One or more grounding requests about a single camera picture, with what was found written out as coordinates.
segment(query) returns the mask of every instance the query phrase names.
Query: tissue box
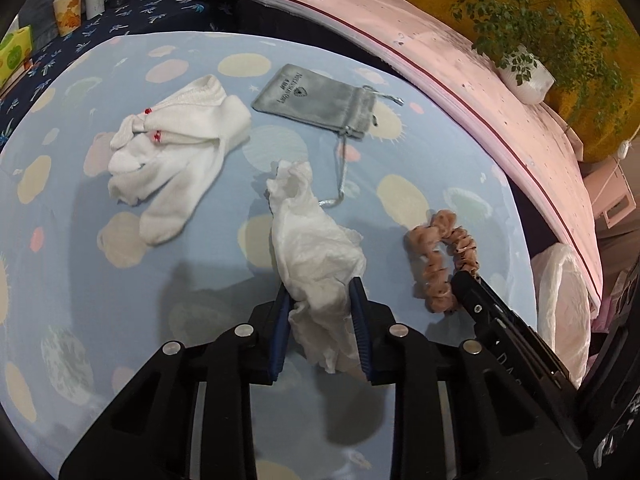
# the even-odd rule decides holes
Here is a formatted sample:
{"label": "tissue box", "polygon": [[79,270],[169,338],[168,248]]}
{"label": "tissue box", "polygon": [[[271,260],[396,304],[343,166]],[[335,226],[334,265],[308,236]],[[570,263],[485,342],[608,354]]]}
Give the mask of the tissue box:
{"label": "tissue box", "polygon": [[0,88],[29,58],[32,49],[31,27],[19,28],[5,35],[0,43]]}
{"label": "tissue box", "polygon": [[4,86],[0,89],[0,100],[6,99],[7,94],[18,84],[18,81],[23,78],[27,71],[33,66],[31,59],[25,59],[12,76],[6,80]]}

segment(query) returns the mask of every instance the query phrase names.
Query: green leaves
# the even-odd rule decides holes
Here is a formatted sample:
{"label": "green leaves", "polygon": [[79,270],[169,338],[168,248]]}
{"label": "green leaves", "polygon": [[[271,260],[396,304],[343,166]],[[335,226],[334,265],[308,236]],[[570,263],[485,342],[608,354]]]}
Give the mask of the green leaves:
{"label": "green leaves", "polygon": [[[624,103],[633,98],[631,80],[612,61],[620,37],[630,31],[615,10],[585,13],[583,2],[591,1],[561,0],[565,10],[559,10],[549,0],[458,0],[451,12],[458,21],[466,16],[474,22],[473,49],[510,67],[518,84],[541,62],[557,88],[577,93],[571,120],[589,107],[598,110],[595,122],[603,126],[619,123]],[[520,45],[537,58],[522,54]]]}

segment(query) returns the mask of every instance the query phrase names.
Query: navy blue fabric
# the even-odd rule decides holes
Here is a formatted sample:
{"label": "navy blue fabric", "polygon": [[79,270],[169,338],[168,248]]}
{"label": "navy blue fabric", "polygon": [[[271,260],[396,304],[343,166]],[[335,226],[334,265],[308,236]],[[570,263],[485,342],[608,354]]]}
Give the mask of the navy blue fabric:
{"label": "navy blue fabric", "polygon": [[124,34],[228,31],[233,26],[233,1],[227,0],[127,0],[118,9],[107,9],[31,56],[33,67],[0,100],[0,150],[42,92],[79,56],[103,41]]}

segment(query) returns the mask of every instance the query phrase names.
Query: pink scrunchie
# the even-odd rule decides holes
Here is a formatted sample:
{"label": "pink scrunchie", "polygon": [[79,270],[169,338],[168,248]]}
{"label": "pink scrunchie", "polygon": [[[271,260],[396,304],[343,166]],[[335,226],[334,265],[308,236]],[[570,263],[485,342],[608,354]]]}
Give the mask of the pink scrunchie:
{"label": "pink scrunchie", "polygon": [[434,312],[452,310],[457,306],[448,282],[449,269],[444,267],[442,253],[435,250],[440,241],[448,245],[448,252],[453,254],[456,270],[466,270],[475,276],[480,267],[475,240],[466,229],[455,228],[455,224],[456,214],[443,209],[431,217],[429,226],[420,225],[408,234],[409,244],[415,253],[427,257],[423,272],[427,281],[424,291]]}

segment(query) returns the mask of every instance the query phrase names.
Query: bed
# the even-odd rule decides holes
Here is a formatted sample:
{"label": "bed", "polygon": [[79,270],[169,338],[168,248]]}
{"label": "bed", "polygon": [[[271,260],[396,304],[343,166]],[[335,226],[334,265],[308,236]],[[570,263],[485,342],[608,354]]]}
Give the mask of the bed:
{"label": "bed", "polygon": [[602,267],[591,202],[569,140],[543,107],[521,104],[468,40],[404,0],[255,1],[348,38],[449,114],[574,248],[597,316]]}
{"label": "bed", "polygon": [[[407,229],[449,207],[478,242],[483,277],[535,327],[529,255],[508,180],[418,89],[356,60],[276,39],[117,36],[40,92],[0,153],[0,401],[54,478],[165,341],[207,342],[274,299],[264,191],[277,161],[307,159],[316,195],[336,189],[334,134],[252,112],[251,140],[228,156],[185,231],[148,248],[137,231],[146,205],[108,197],[113,132],[125,115],[207,73],[248,104],[287,62],[405,102],[379,101],[378,126],[349,143],[347,198],[331,210],[364,236],[369,297],[432,340],[457,344],[473,335],[470,318],[426,310],[403,244]],[[276,386],[255,387],[252,403],[258,468],[278,478],[388,478],[393,388],[319,372],[293,346]]]}

